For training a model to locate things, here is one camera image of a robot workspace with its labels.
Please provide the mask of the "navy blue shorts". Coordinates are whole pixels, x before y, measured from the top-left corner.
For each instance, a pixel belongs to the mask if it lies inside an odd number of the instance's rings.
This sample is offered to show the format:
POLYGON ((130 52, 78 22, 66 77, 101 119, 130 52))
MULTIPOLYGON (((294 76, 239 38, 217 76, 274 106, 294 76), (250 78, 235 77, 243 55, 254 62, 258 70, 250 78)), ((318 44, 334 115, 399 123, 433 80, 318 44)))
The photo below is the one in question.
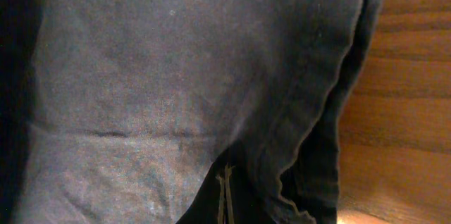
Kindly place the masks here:
POLYGON ((383 0, 1 0, 2 223, 336 223, 383 0))

